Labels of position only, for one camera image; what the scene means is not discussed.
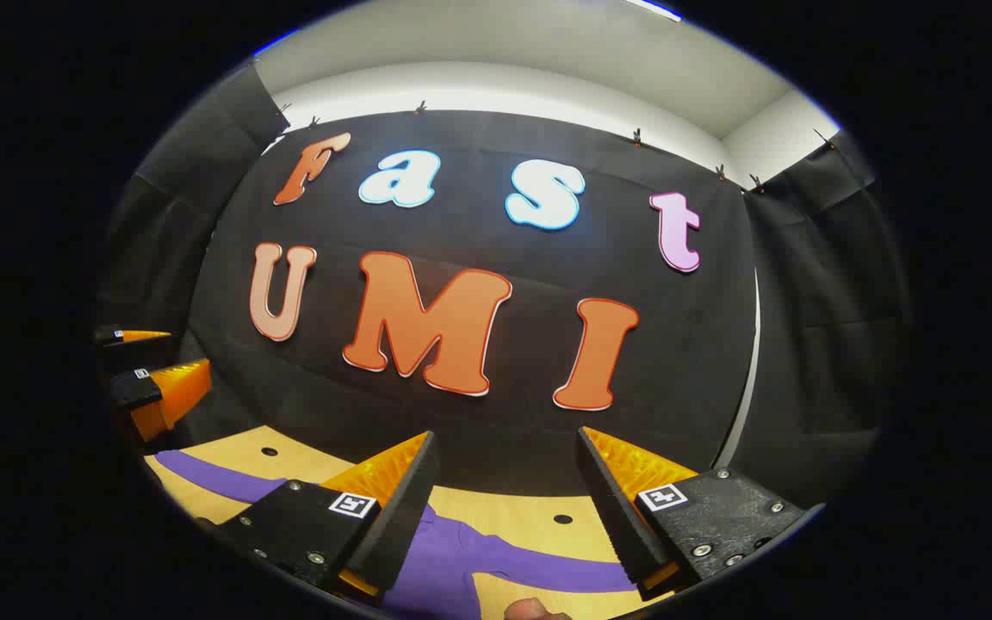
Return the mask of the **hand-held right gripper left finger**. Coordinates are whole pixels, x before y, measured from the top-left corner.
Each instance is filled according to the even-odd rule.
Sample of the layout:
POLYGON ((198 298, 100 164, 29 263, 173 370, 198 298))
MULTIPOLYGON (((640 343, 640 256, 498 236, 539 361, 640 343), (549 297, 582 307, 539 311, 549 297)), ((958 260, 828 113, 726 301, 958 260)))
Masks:
POLYGON ((426 431, 326 481, 286 480, 218 526, 218 539, 308 587, 359 601, 394 588, 440 470, 426 431))

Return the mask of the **purple knit shirt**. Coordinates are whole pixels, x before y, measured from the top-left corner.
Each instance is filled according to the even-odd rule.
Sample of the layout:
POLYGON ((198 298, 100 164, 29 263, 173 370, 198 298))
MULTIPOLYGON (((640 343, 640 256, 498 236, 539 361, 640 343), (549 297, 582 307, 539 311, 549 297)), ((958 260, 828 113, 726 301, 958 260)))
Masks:
MULTIPOLYGON (((224 521, 284 479, 326 481, 347 462, 264 429, 146 459, 194 517, 224 521)), ((504 620, 536 598, 574 620, 642 607, 587 497, 434 487, 383 608, 399 620, 504 620)))

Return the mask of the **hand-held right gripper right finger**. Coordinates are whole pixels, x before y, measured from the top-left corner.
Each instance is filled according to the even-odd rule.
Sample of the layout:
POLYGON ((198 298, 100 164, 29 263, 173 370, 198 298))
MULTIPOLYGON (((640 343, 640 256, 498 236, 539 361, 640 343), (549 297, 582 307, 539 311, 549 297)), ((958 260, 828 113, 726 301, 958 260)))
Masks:
POLYGON ((824 509, 803 509, 737 468, 698 474, 589 427, 576 431, 576 467, 645 601, 737 572, 824 509))

